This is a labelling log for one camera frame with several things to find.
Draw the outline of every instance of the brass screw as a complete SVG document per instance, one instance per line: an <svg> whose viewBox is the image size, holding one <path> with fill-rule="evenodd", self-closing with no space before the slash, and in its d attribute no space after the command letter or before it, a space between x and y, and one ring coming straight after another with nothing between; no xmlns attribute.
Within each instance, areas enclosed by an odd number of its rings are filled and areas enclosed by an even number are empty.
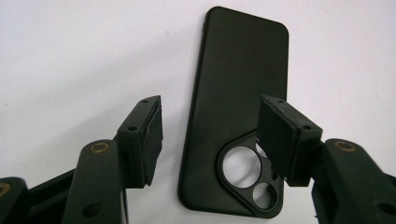
<svg viewBox="0 0 396 224"><path fill-rule="evenodd" d="M11 186L8 183L0 182L0 198L6 195L10 189Z"/></svg>
<svg viewBox="0 0 396 224"><path fill-rule="evenodd" d="M90 152L91 153L102 153L106 150L108 150L110 146L108 143L96 143L95 145L90 147Z"/></svg>
<svg viewBox="0 0 396 224"><path fill-rule="evenodd" d="M343 141L335 142L334 145L344 151L352 152L356 150L353 145Z"/></svg>

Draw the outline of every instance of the black phone case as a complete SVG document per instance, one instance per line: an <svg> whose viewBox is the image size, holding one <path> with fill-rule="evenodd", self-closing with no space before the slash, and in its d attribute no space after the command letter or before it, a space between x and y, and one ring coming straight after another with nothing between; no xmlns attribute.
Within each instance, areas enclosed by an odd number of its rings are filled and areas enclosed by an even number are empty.
<svg viewBox="0 0 396 224"><path fill-rule="evenodd" d="M191 102L178 198L198 211L247 217L274 217L283 204L283 180L259 156L262 173L251 187L231 185L222 160L233 147L258 154L256 128L262 95L286 100L289 34L284 25L213 7L206 14ZM262 183L272 186L272 206L260 209L252 198Z"/></svg>

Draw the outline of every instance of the large circular cutout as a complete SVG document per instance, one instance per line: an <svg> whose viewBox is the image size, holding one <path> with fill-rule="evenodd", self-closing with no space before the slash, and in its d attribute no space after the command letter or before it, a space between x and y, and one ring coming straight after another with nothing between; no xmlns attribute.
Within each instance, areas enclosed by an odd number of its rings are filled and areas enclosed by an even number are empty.
<svg viewBox="0 0 396 224"><path fill-rule="evenodd" d="M248 147L235 147L224 158L223 173L225 178L237 188L252 186L260 177L262 164L257 154Z"/></svg>
<svg viewBox="0 0 396 224"><path fill-rule="evenodd" d="M271 208L276 200L274 187L267 183L258 184L253 190L253 201L260 209Z"/></svg>

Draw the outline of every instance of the white background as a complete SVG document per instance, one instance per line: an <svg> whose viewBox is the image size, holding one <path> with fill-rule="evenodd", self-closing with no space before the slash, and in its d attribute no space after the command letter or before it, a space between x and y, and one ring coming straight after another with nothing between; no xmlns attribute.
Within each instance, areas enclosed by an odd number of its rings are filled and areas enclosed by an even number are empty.
<svg viewBox="0 0 396 224"><path fill-rule="evenodd" d="M2 1L0 176L29 188L112 138L134 105L163 98L163 152L152 187L128 190L132 223L317 223L311 188L285 188L270 219L193 212L177 179L205 13L229 7L290 33L289 102L323 140L363 146L396 175L394 1Z"/></svg>

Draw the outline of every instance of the white surface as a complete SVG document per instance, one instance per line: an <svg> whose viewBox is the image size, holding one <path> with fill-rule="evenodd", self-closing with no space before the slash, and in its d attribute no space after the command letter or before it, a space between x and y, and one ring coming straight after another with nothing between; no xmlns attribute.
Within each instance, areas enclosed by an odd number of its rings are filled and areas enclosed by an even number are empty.
<svg viewBox="0 0 396 224"><path fill-rule="evenodd" d="M152 187L128 190L132 223L317 223L311 189L285 188L279 216L193 212L177 179L205 13L224 6L286 25L289 102L323 139L363 146L396 175L394 1L2 1L0 176L30 187L112 138L138 100L163 98Z"/></svg>

